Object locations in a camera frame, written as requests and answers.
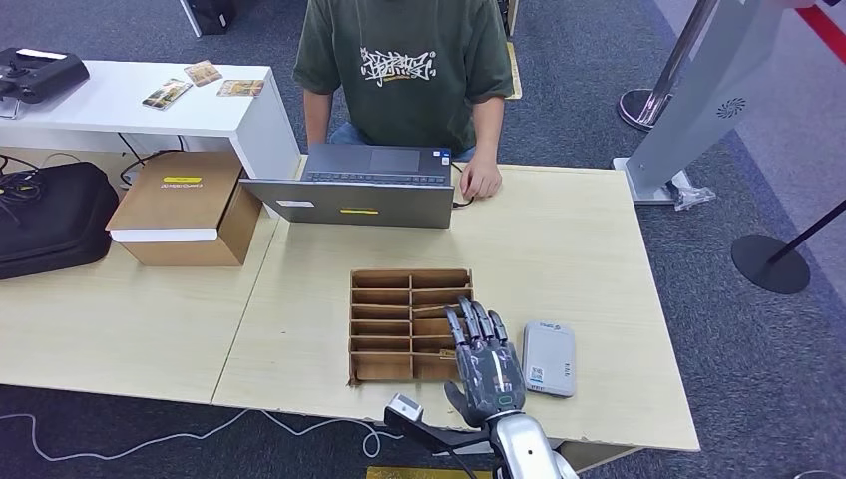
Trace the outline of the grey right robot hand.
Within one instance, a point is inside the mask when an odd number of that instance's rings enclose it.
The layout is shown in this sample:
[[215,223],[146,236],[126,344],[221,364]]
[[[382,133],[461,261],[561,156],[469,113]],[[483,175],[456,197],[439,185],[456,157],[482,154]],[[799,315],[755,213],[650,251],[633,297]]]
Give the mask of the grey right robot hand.
[[481,428],[491,418],[520,412],[527,387],[514,344],[494,310],[464,296],[456,307],[446,306],[461,386],[444,384],[450,404],[465,423]]

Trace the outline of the person's left hand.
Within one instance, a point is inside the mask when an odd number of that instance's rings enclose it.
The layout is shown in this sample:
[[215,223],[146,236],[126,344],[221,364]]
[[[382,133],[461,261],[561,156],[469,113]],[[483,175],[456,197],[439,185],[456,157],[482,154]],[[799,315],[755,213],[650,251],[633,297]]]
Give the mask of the person's left hand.
[[465,200],[489,198],[495,195],[502,185],[495,157],[474,155],[464,167],[459,186]]

